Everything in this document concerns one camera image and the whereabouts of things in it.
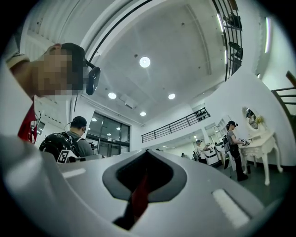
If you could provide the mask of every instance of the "red shirt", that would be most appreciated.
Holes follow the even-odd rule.
[[[35,116],[35,110],[34,110],[34,98],[33,98],[33,104],[29,111],[26,114],[26,117],[24,118],[24,121],[18,131],[18,136],[25,140],[29,141],[31,143],[35,143],[36,137],[37,137],[37,123],[36,123],[36,116]]]

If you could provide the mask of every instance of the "gray shirt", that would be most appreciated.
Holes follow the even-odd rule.
[[[67,134],[71,135],[73,138],[80,138],[80,136],[72,131],[68,131]],[[81,157],[84,156],[92,156],[93,155],[93,150],[90,146],[90,144],[86,140],[80,140],[78,143],[78,148]]]
[[[233,140],[232,140],[232,135],[234,135],[234,133],[232,132],[232,131],[229,131],[228,133],[227,133],[227,139],[228,139],[228,142],[229,142],[229,145],[235,145],[235,143],[233,142]]]

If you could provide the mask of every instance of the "circular ceiling light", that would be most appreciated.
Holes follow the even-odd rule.
[[[116,98],[116,94],[113,93],[113,92],[110,92],[110,93],[108,94],[108,96],[109,96],[109,98],[112,99],[112,100]]]
[[[174,99],[175,97],[176,97],[175,94],[170,94],[170,95],[168,96],[168,98],[169,98],[170,100]]]
[[[142,68],[147,68],[150,65],[150,59],[147,57],[143,57],[140,59],[139,63]]]

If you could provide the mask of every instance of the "ceiling light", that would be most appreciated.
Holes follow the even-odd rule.
[[[108,96],[109,96],[109,98],[112,99],[112,100],[116,98],[116,95],[115,95],[115,93],[113,93],[113,92],[110,92],[110,93],[108,94]]]
[[[147,57],[143,57],[143,58],[140,59],[140,62],[139,63],[140,63],[140,66],[142,68],[147,68],[150,65],[150,59],[147,58]]]
[[[225,50],[224,53],[225,53],[225,64],[227,64],[227,50]]]
[[[169,98],[170,100],[174,99],[175,97],[176,97],[175,94],[170,94],[170,95],[168,96],[168,98]]]
[[[266,21],[266,42],[265,42],[265,53],[269,50],[269,42],[270,42],[270,21],[269,18],[265,18]]]
[[[223,32],[224,31],[224,28],[222,26],[222,22],[221,22],[221,18],[219,16],[219,14],[217,14],[217,18],[218,18],[218,21],[219,21],[219,25],[220,25],[221,31]]]

